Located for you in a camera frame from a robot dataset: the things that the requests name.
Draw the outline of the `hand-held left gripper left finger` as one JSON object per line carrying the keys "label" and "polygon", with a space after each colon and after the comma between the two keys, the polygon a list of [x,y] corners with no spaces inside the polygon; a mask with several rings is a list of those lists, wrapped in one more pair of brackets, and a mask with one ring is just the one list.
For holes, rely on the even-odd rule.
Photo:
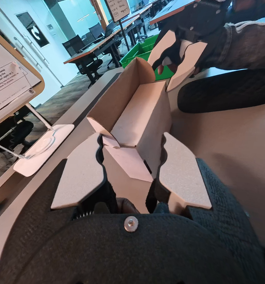
{"label": "hand-held left gripper left finger", "polygon": [[106,180],[102,154],[102,134],[94,133],[79,144],[67,157],[51,209],[81,205]]}

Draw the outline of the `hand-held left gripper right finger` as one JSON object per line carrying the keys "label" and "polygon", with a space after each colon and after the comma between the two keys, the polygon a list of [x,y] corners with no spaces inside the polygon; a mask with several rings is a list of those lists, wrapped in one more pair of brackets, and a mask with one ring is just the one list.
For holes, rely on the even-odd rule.
{"label": "hand-held left gripper right finger", "polygon": [[156,175],[156,199],[168,204],[170,213],[180,215],[187,206],[211,209],[212,204],[195,155],[165,132]]}

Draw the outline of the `green plastic bin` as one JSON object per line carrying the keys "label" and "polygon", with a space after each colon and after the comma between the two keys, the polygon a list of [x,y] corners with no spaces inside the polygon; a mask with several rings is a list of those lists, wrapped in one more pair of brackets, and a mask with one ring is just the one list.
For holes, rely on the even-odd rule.
{"label": "green plastic bin", "polygon": [[[120,60],[120,63],[123,68],[125,68],[135,57],[142,58],[148,61],[149,55],[153,49],[153,46],[156,42],[158,35],[154,35],[145,39],[143,43],[137,43],[130,51],[124,55],[124,57]],[[158,74],[157,69],[155,70],[156,81],[166,80],[171,78],[174,73],[167,67],[164,67],[162,74]]]}

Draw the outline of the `person's right forearm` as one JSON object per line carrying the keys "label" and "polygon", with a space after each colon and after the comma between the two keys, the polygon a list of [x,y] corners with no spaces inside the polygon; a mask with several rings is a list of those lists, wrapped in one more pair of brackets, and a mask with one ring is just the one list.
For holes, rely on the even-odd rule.
{"label": "person's right forearm", "polygon": [[245,21],[226,23],[218,45],[193,75],[202,69],[265,69],[265,23]]}

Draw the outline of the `person's left hand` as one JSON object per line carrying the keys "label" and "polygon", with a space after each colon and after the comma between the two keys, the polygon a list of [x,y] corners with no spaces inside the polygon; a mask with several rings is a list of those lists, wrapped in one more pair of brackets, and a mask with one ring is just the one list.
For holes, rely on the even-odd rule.
{"label": "person's left hand", "polygon": [[118,214],[140,214],[134,204],[127,198],[117,197]]}

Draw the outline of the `orange-edged office table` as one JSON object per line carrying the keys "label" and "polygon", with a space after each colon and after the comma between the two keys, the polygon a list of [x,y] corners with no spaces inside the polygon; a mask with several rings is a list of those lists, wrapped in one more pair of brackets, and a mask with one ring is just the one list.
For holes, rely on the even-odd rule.
{"label": "orange-edged office table", "polygon": [[68,58],[64,64],[67,63],[73,63],[75,64],[79,72],[82,75],[87,75],[87,77],[90,80],[89,86],[92,86],[95,84],[95,82],[102,76],[98,73],[98,69],[101,67],[100,60],[96,59],[98,55],[102,54],[106,49],[109,49],[113,62],[115,64],[115,67],[120,67],[120,56],[117,52],[116,47],[116,41],[117,41],[117,34],[122,33],[123,37],[125,39],[126,33],[128,33],[133,27],[128,28],[135,20],[137,20],[140,16],[134,16],[130,19],[127,19],[122,24],[123,31],[120,28],[120,25],[118,25],[113,32],[107,37],[104,38],[97,43],[91,44],[88,47],[80,49],[77,53],[72,55],[70,58]]}
{"label": "orange-edged office table", "polygon": [[151,19],[150,25],[158,23],[159,21],[163,21],[164,19],[183,11],[183,9],[187,5],[189,5],[189,4],[191,4],[195,1],[197,1],[197,0],[173,0],[173,1],[170,1],[159,13],[156,14],[156,16],[154,16]]}

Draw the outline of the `small whiteboard on stand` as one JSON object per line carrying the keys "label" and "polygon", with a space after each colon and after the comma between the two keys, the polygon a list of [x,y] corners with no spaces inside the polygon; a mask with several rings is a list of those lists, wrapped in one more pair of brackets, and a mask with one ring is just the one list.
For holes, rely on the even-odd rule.
{"label": "small whiteboard on stand", "polygon": [[119,23],[127,50],[130,51],[129,44],[127,42],[126,35],[121,23],[121,20],[130,14],[130,8],[127,0],[105,0],[105,3],[112,17],[113,22]]}

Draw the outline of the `black office chair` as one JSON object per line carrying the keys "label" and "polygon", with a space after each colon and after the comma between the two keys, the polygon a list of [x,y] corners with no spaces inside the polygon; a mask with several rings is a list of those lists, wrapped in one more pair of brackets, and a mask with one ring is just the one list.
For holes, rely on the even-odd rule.
{"label": "black office chair", "polygon": [[[77,35],[63,43],[63,47],[66,49],[68,54],[72,57],[80,54],[85,49],[85,44],[81,40],[80,36]],[[81,61],[74,61],[74,64],[78,68],[80,74],[87,75],[91,81],[88,88],[90,88],[103,74],[98,73],[98,69],[102,66],[102,59],[99,59],[94,53],[90,53],[81,58]]]}
{"label": "black office chair", "polygon": [[94,41],[105,39],[105,30],[103,30],[100,23],[97,23],[94,26],[89,27],[89,31],[92,34]]}
{"label": "black office chair", "polygon": [[23,106],[14,115],[0,123],[0,146],[13,151],[15,147],[22,144],[24,148],[21,153],[25,153],[34,144],[25,140],[34,127],[32,122],[24,119],[29,113],[30,110]]}

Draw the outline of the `printed instruction sheet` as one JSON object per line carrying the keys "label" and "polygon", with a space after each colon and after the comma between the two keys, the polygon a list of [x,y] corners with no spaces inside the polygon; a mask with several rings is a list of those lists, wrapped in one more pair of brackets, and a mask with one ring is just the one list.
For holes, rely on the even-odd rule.
{"label": "printed instruction sheet", "polygon": [[29,89],[41,80],[0,44],[0,112],[17,98],[31,95]]}

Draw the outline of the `door phone sign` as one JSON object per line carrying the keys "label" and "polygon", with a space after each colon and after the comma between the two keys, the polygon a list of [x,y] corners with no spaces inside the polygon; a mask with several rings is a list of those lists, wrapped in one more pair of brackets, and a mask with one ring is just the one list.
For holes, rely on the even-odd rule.
{"label": "door phone sign", "polygon": [[18,13],[16,14],[16,17],[28,31],[28,33],[32,36],[32,38],[36,41],[40,48],[49,45],[49,41],[28,12]]}

